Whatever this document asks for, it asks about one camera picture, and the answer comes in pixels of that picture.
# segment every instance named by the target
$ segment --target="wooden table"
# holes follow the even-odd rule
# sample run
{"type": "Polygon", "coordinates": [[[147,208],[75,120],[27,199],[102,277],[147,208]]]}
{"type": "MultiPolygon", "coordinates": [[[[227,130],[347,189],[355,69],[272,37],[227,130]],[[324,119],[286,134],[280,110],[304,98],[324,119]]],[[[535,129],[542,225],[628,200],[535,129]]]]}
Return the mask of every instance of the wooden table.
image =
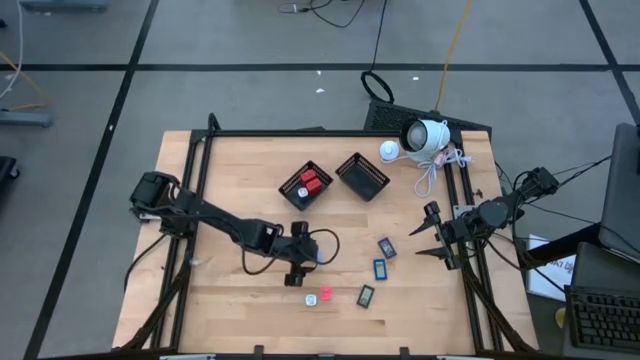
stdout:
{"type": "MultiPolygon", "coordinates": [[[[487,134],[464,132],[463,138],[467,153],[474,157],[469,168],[473,190],[480,189],[484,199],[499,196],[487,134]]],[[[188,139],[189,132],[165,133],[157,170],[180,178],[188,139]]],[[[431,196],[418,198],[413,185],[422,170],[410,161],[381,164],[378,147],[382,140],[214,140],[204,194],[207,201],[239,217],[281,223],[287,233],[294,220],[308,221],[311,229],[331,228],[340,235],[342,248],[333,263],[309,274],[303,287],[284,287],[288,263],[276,261],[264,274],[248,276],[240,263],[240,247],[218,230],[200,225],[195,251],[199,265],[192,271],[179,351],[250,353],[254,345],[261,344],[267,353],[398,354],[401,346],[409,347],[412,354],[474,353],[460,272],[447,271],[434,257],[414,254],[440,246],[434,239],[435,230],[408,236],[422,223],[422,207],[428,201],[438,201],[443,220],[451,218],[444,174],[439,171],[431,196]],[[391,183],[369,203],[334,176],[335,169],[356,151],[391,178],[391,183]],[[308,160],[331,174],[334,182],[310,208],[300,212],[277,189],[308,160]],[[376,282],[372,260],[381,257],[377,241],[383,237],[392,240],[398,256],[387,263],[389,279],[376,282]],[[376,288],[369,309],[356,305],[363,284],[376,288]],[[307,307],[305,295],[318,294],[322,286],[333,287],[333,299],[307,307]]],[[[197,171],[194,173],[193,187],[197,171]]],[[[464,203],[459,171],[455,169],[454,173],[459,200],[464,203]]],[[[136,254],[158,234],[157,222],[143,225],[136,254]]],[[[320,235],[317,240],[323,253],[334,251],[331,238],[320,235]]],[[[516,261],[509,242],[494,237],[493,243],[516,261]]],[[[157,303],[167,249],[168,243],[163,244],[131,274],[114,346],[129,340],[157,303]]],[[[520,273],[489,248],[486,254],[498,307],[524,340],[537,347],[520,273]]],[[[247,255],[249,269],[262,267],[266,261],[247,255]]],[[[486,312],[477,303],[484,343],[491,348],[486,312]]],[[[163,344],[168,344],[173,314],[173,309],[167,312],[163,344]]]]}

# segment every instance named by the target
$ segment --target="red cube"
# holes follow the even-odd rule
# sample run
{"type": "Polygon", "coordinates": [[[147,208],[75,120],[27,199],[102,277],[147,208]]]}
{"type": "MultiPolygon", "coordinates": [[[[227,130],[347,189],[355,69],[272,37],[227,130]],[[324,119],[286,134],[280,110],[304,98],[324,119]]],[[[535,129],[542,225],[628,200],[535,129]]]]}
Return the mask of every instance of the red cube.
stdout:
{"type": "Polygon", "coordinates": [[[320,289],[320,299],[322,301],[329,301],[333,296],[333,289],[329,286],[325,286],[320,289]]]}
{"type": "Polygon", "coordinates": [[[322,182],[320,182],[320,179],[313,179],[306,183],[305,187],[309,190],[309,194],[311,194],[311,196],[315,196],[322,191],[322,182]]]}
{"type": "Polygon", "coordinates": [[[308,183],[309,181],[315,179],[317,176],[316,172],[313,169],[307,170],[300,175],[300,179],[303,184],[308,183]]]}

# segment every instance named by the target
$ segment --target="blue device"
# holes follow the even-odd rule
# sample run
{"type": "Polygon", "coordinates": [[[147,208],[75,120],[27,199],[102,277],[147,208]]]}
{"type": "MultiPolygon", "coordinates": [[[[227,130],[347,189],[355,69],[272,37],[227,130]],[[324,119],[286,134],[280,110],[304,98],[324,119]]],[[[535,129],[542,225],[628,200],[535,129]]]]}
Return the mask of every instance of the blue device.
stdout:
{"type": "Polygon", "coordinates": [[[387,280],[387,265],[384,259],[373,260],[373,274],[376,280],[387,280]]]}
{"type": "Polygon", "coordinates": [[[386,257],[387,259],[391,259],[392,257],[398,255],[398,253],[396,253],[396,250],[393,248],[393,245],[391,245],[391,241],[389,240],[389,238],[384,238],[378,241],[378,245],[380,246],[380,250],[382,250],[384,257],[386,257]]]}

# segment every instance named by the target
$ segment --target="small electronic device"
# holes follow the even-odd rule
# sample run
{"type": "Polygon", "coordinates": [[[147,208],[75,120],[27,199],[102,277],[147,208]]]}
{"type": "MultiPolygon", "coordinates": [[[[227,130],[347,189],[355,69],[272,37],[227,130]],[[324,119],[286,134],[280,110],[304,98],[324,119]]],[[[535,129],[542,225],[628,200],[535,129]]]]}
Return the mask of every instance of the small electronic device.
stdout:
{"type": "Polygon", "coordinates": [[[387,280],[387,265],[385,265],[384,259],[373,260],[373,273],[376,280],[387,280]]]}
{"type": "Polygon", "coordinates": [[[314,294],[309,294],[304,298],[304,302],[307,306],[316,306],[318,299],[314,294]]]}
{"type": "Polygon", "coordinates": [[[380,246],[380,250],[382,250],[384,257],[387,258],[387,260],[398,255],[398,253],[396,253],[396,249],[394,249],[393,245],[391,245],[391,240],[389,240],[389,238],[384,238],[378,241],[378,245],[380,246]]]}
{"type": "Polygon", "coordinates": [[[369,304],[371,303],[371,298],[373,297],[373,292],[376,289],[371,286],[362,285],[362,290],[360,290],[360,296],[358,296],[358,305],[367,309],[369,304]]]}
{"type": "Polygon", "coordinates": [[[387,140],[380,145],[380,158],[382,158],[382,160],[395,160],[399,154],[400,147],[395,141],[387,140]]]}

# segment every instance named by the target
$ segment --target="digital timer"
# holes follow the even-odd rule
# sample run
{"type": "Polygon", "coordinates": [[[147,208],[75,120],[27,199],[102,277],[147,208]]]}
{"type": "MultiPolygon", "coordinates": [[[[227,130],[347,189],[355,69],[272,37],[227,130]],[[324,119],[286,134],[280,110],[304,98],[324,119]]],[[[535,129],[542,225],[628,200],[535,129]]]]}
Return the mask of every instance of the digital timer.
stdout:
{"type": "Polygon", "coordinates": [[[371,286],[363,285],[362,290],[360,291],[360,296],[358,296],[358,305],[365,309],[368,308],[374,291],[375,289],[371,286]]]}
{"type": "Polygon", "coordinates": [[[396,250],[393,248],[393,245],[391,245],[391,240],[389,240],[389,238],[384,238],[378,241],[378,245],[380,246],[380,250],[382,250],[384,257],[386,257],[387,259],[391,259],[392,257],[398,255],[396,253],[396,250]]]}
{"type": "Polygon", "coordinates": [[[384,259],[373,260],[373,273],[376,276],[376,280],[387,280],[387,266],[384,259]]]}

